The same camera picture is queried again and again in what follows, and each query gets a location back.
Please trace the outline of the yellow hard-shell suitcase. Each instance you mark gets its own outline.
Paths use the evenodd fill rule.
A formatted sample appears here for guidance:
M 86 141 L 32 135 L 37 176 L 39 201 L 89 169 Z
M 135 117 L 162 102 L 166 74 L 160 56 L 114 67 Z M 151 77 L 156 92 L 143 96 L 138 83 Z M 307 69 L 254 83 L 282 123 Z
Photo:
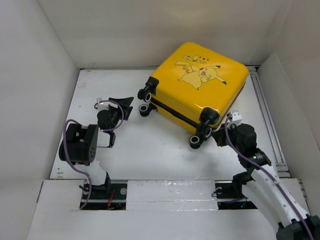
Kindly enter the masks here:
M 142 117 L 156 110 L 191 133 L 198 149 L 246 84 L 247 67 L 194 42 L 178 47 L 148 78 L 137 97 Z

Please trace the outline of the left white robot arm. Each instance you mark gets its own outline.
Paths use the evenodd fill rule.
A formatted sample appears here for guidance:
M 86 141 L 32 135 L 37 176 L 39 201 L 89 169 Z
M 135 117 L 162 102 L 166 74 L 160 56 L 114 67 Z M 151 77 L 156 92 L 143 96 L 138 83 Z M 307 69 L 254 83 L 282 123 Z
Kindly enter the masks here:
M 82 188 L 83 191 L 95 193 L 100 198 L 107 198 L 112 191 L 109 174 L 103 170 L 96 158 L 99 136 L 108 135 L 106 148 L 115 144 L 115 130 L 128 120 L 133 110 L 134 97 L 98 98 L 93 108 L 97 110 L 97 123 L 84 126 L 71 119 L 67 120 L 63 128 L 62 142 L 58 156 L 67 162 L 71 168 L 85 175 L 89 181 Z

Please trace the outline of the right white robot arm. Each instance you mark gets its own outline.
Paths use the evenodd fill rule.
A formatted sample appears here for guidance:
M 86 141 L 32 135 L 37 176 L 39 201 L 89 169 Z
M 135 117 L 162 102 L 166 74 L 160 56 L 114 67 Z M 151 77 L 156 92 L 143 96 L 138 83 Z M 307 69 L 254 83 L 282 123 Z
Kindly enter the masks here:
M 226 121 L 212 134 L 217 146 L 228 146 L 244 172 L 233 176 L 231 191 L 249 199 L 271 225 L 278 240 L 318 240 L 320 218 L 305 210 L 287 190 L 267 155 L 257 147 L 249 125 Z

